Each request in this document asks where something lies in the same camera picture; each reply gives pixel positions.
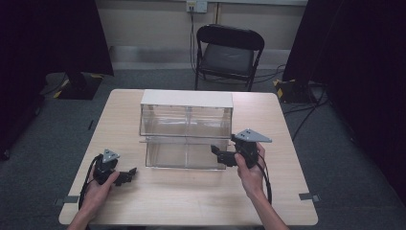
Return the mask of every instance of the wire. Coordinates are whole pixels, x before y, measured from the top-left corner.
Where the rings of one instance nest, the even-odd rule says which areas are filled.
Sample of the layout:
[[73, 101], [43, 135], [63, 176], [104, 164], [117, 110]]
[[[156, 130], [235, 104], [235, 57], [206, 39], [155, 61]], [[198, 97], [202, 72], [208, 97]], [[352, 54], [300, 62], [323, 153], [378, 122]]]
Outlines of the wire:
[[[320, 98], [319, 98], [319, 100], [317, 101], [317, 103], [316, 103], [316, 107], [319, 107], [319, 106], [321, 106], [321, 105], [324, 105], [324, 104], [326, 104], [327, 102], [329, 102], [329, 100], [326, 100], [326, 101], [324, 101], [323, 103], [321, 103], [321, 100], [322, 100], [322, 98], [324, 97], [324, 95], [325, 95], [325, 93], [326, 93], [326, 86], [324, 85], [324, 89], [323, 89], [323, 92], [322, 92], [322, 95], [320, 96]], [[306, 108], [301, 108], [301, 109], [297, 109], [297, 110], [292, 110], [292, 109], [294, 109], [294, 108], [297, 108], [297, 107], [300, 107], [300, 106], [305, 106], [305, 105], [307, 105], [307, 103], [304, 103], [304, 104], [299, 104], [299, 105], [296, 105], [296, 106], [294, 106], [294, 107], [291, 107], [290, 109], [289, 109], [289, 111], [286, 111], [286, 112], [284, 112], [283, 113], [283, 115], [285, 116], [285, 115], [287, 115], [287, 114], [289, 114], [289, 113], [294, 113], [294, 112], [299, 112], [299, 111], [305, 111], [305, 110], [308, 110], [308, 109], [311, 109], [311, 108], [313, 108], [314, 107], [314, 105], [313, 106], [310, 106], [310, 107], [306, 107]]]
[[190, 13], [191, 13], [191, 23], [192, 23], [192, 28], [191, 28], [191, 44], [190, 44], [190, 58], [191, 58], [191, 67], [194, 73], [196, 73], [196, 65], [194, 63], [194, 19], [193, 19], [193, 7], [190, 7]]
[[265, 170], [266, 170], [266, 173], [265, 173], [265, 170], [263, 169], [263, 167], [259, 164], [259, 162], [258, 162], [258, 161], [255, 161], [255, 160], [251, 157], [251, 155], [248, 153], [248, 151], [247, 151], [243, 146], [239, 146], [239, 147], [241, 148], [242, 151], [245, 152], [244, 155], [247, 155], [248, 158], [250, 158], [250, 160], [251, 160], [252, 162], [255, 162], [256, 165], [258, 166], [259, 170], [262, 172], [263, 179], [265, 180], [265, 184], [266, 184], [266, 192], [268, 193], [268, 202], [269, 202], [270, 204], [272, 204], [272, 188], [271, 188], [271, 182], [269, 181], [268, 167], [266, 166], [265, 159], [263, 159], [263, 157], [258, 154], [258, 156], [262, 159], [263, 164], [265, 165], [264, 168], [265, 168]]
[[302, 126], [305, 124], [305, 121], [308, 119], [308, 117], [310, 117], [310, 115], [316, 110], [316, 107], [319, 107], [319, 106], [324, 105], [324, 104], [326, 104], [327, 102], [329, 102], [329, 100], [326, 100], [325, 102], [320, 103], [320, 101], [322, 100], [323, 96], [325, 95], [325, 92], [326, 92], [326, 88], [323, 88], [322, 95], [320, 96], [320, 98], [319, 98], [319, 100], [317, 101], [317, 103], [316, 103], [315, 105], [313, 105], [312, 107], [308, 107], [308, 108], [306, 108], [306, 109], [298, 109], [298, 110], [296, 110], [296, 111], [299, 111], [299, 110], [307, 110], [307, 109], [310, 109], [310, 108], [311, 108], [310, 112], [304, 117], [304, 119], [302, 120], [301, 124], [300, 124], [299, 127], [296, 129], [295, 133], [293, 134], [293, 136], [292, 136], [292, 142], [295, 141], [296, 136], [297, 136], [298, 133], [299, 133], [299, 130], [300, 130], [300, 129], [302, 128]]
[[218, 8], [220, 7], [220, 3], [217, 3], [216, 11], [215, 11], [215, 24], [218, 23]]
[[[285, 64], [282, 64], [282, 65], [278, 66], [278, 67], [277, 67], [277, 70], [276, 70], [275, 73], [273, 73], [273, 74], [262, 75], [262, 76], [255, 76], [254, 79], [257, 79], [257, 78], [265, 78], [265, 77], [269, 77], [269, 78], [268, 78], [268, 79], [265, 79], [265, 80], [257, 80], [257, 81], [254, 81], [253, 84], [254, 84], [254, 83], [261, 83], [261, 82], [265, 82], [265, 81], [270, 81], [270, 80], [274, 79], [278, 74], [283, 73], [283, 70], [282, 70], [282, 71], [279, 71], [279, 69], [280, 69], [281, 67], [283, 67], [284, 65], [285, 65]], [[221, 81], [231, 81], [231, 80], [232, 80], [232, 79], [228, 79], [228, 78], [217, 78], [217, 79], [211, 79], [211, 80], [201, 78], [201, 76], [199, 76], [199, 78], [200, 78], [201, 80], [203, 80], [203, 81], [216, 82], [216, 83], [221, 83], [221, 84], [230, 84], [230, 85], [232, 85], [232, 84], [245, 84], [245, 82], [221, 82]]]
[[54, 89], [52, 89], [52, 90], [50, 90], [50, 91], [48, 91], [48, 92], [43, 93], [42, 96], [48, 95], [48, 94], [54, 92], [55, 90], [57, 90], [57, 89], [63, 84], [63, 82], [65, 81], [65, 79], [66, 79], [66, 73], [63, 75], [62, 80], [60, 81], [60, 83], [59, 83]]
[[81, 191], [80, 191], [79, 209], [81, 208], [81, 205], [82, 205], [82, 203], [83, 203], [83, 201], [84, 201], [84, 195], [86, 194], [87, 186], [90, 184], [90, 182], [93, 181], [93, 180], [91, 180], [91, 181], [87, 182], [87, 180], [89, 179], [90, 172], [92, 172], [92, 168], [93, 168], [93, 165], [95, 164], [95, 162], [96, 162], [98, 159], [100, 159], [100, 158], [102, 158], [102, 155], [101, 155], [101, 154], [99, 154], [98, 156], [96, 156], [96, 157], [92, 160], [92, 163], [90, 163], [89, 170], [87, 171], [86, 178], [84, 179], [83, 186], [81, 187]]

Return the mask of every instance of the clear plastic container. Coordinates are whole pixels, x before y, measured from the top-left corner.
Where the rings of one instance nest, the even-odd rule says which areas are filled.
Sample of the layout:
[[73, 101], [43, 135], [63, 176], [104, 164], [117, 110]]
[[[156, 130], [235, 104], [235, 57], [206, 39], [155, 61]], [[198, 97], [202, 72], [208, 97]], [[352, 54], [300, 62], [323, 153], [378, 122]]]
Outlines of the clear plastic container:
[[227, 150], [228, 140], [209, 138], [146, 138], [146, 166], [154, 168], [177, 168], [199, 170], [225, 170], [217, 163], [211, 145]]
[[223, 170], [211, 145], [226, 150], [233, 97], [227, 92], [146, 90], [140, 135], [146, 136], [147, 167]]

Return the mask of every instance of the white wall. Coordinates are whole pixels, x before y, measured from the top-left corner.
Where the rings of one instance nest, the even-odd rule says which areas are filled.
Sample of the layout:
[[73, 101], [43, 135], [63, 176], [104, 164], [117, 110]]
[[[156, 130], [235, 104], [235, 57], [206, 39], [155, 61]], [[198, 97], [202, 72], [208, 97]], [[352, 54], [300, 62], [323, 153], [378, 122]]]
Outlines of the white wall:
[[[192, 21], [186, 12], [185, 1], [98, 0], [97, 4], [108, 46], [134, 46], [164, 51], [190, 49]], [[265, 40], [263, 58], [266, 59], [266, 54], [274, 56], [278, 53], [284, 57], [277, 62], [284, 62], [305, 11], [305, 6], [299, 5], [209, 2], [207, 13], [194, 14], [194, 31], [216, 20], [219, 24], [254, 30]], [[185, 52], [184, 58], [189, 59], [188, 52]]]

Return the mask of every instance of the black curtain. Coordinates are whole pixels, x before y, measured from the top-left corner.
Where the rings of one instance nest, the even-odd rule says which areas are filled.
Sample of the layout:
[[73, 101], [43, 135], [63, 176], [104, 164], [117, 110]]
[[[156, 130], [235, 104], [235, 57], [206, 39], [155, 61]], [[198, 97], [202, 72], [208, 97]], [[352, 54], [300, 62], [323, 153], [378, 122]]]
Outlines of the black curtain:
[[283, 80], [328, 85], [357, 143], [406, 204], [405, 12], [395, 0], [309, 0]]
[[94, 0], [1, 1], [1, 151], [45, 77], [66, 71], [113, 75]]

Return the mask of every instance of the wooden table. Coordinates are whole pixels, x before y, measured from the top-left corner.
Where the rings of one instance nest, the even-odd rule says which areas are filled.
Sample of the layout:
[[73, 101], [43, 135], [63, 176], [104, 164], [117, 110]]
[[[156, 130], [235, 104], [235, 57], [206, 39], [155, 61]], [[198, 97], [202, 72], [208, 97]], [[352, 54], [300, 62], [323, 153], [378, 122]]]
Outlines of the wooden table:
[[[246, 196], [237, 167], [224, 171], [155, 169], [146, 167], [147, 144], [139, 135], [143, 90], [116, 89], [110, 94], [83, 157], [69, 196], [78, 196], [92, 159], [104, 149], [121, 155], [117, 171], [137, 167], [131, 183], [113, 187], [91, 224], [144, 226], [261, 225]], [[278, 99], [271, 93], [233, 92], [233, 133], [251, 128], [272, 143], [263, 143], [272, 184], [273, 206], [287, 225], [318, 221], [305, 177]], [[64, 204], [59, 216], [69, 224], [77, 203]]]

